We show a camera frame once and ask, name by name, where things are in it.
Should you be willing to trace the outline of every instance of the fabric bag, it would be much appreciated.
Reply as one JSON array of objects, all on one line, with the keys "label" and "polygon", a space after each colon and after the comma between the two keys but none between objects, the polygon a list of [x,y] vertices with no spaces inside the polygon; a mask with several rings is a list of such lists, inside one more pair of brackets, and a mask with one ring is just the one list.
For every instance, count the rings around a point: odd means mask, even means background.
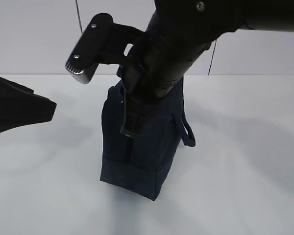
[{"label": "fabric bag", "polygon": [[196,142],[186,121],[181,79],[162,101],[141,136],[120,134],[124,122],[123,86],[111,87],[102,110],[103,156],[100,180],[155,200],[180,143]]}]

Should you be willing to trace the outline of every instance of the white table surface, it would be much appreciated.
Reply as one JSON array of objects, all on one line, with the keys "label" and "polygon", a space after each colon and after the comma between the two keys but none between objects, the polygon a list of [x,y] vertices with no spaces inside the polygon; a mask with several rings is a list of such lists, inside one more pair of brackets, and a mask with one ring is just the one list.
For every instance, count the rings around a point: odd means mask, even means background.
[{"label": "white table surface", "polygon": [[0,134],[0,235],[294,235],[294,76],[187,76],[196,148],[156,202],[99,181],[115,76],[3,75],[58,104]]}]

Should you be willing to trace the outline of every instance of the black plastic part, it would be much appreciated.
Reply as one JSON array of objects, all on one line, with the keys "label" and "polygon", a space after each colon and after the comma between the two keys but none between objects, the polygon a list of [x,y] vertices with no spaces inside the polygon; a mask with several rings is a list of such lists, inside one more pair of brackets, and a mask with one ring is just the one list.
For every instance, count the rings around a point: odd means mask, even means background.
[{"label": "black plastic part", "polygon": [[0,133],[20,126],[49,122],[55,109],[56,103],[0,77]]},{"label": "black plastic part", "polygon": [[100,13],[90,21],[65,68],[77,81],[87,84],[92,80],[99,64],[126,66],[126,46],[136,44],[142,35],[142,31],[115,24],[111,15]]},{"label": "black plastic part", "polygon": [[245,2],[248,29],[294,32],[294,0]]},{"label": "black plastic part", "polygon": [[[213,42],[242,27],[244,3],[245,0],[155,0],[163,26],[196,44]],[[204,9],[199,11],[198,4],[203,4]]]}]

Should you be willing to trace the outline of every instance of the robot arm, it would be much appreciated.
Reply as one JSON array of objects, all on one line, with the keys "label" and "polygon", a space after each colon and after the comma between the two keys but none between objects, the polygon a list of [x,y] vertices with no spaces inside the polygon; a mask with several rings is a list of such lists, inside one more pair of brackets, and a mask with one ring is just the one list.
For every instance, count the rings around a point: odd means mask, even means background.
[{"label": "robot arm", "polygon": [[[124,87],[122,134],[137,138],[145,123],[211,43],[226,32],[294,31],[294,0],[155,0],[146,32],[96,15],[70,55],[66,69],[82,83],[99,64],[119,64]],[[133,44],[129,54],[124,50]]]}]

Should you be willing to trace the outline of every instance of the bag handle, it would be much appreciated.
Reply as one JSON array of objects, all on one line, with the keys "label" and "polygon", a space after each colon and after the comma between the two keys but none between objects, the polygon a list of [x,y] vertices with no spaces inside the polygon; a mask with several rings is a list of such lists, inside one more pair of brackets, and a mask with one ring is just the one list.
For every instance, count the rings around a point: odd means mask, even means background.
[{"label": "bag handle", "polygon": [[185,112],[183,111],[182,117],[176,112],[173,113],[173,118],[175,120],[177,129],[181,135],[182,141],[185,146],[195,147],[196,140],[191,126],[186,120]]}]

